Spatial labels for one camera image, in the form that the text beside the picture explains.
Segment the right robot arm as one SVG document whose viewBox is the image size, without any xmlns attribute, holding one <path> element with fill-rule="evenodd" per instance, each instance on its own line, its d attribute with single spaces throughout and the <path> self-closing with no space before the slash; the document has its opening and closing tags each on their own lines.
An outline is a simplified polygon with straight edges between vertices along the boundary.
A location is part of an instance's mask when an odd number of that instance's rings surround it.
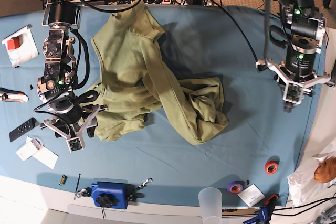
<svg viewBox="0 0 336 224">
<path fill-rule="evenodd" d="M 46 0 L 42 25 L 49 27 L 43 43 L 44 74 L 38 79 L 37 94 L 42 105 L 36 113 L 52 115 L 43 124 L 57 137 L 78 139 L 83 131 L 94 137 L 98 126 L 96 115 L 106 110 L 105 105 L 93 105 L 98 94 L 87 91 L 76 96 L 89 79 L 88 45 L 79 34 L 81 4 L 74 0 Z"/>
</svg>

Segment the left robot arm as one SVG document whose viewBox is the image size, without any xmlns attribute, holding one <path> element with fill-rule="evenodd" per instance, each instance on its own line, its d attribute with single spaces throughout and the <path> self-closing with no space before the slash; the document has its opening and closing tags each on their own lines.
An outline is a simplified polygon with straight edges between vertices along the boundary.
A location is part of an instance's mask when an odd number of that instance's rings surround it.
<svg viewBox="0 0 336 224">
<path fill-rule="evenodd" d="M 270 0 L 265 0 L 264 58 L 256 68 L 275 73 L 284 110 L 291 112 L 304 97 L 313 95 L 314 86 L 335 87 L 335 70 L 320 76 L 313 68 L 326 34 L 326 19 L 314 0 L 279 0 L 279 18 L 280 27 L 270 25 Z M 267 57 L 270 42 L 287 50 L 285 61 L 276 64 Z"/>
</svg>

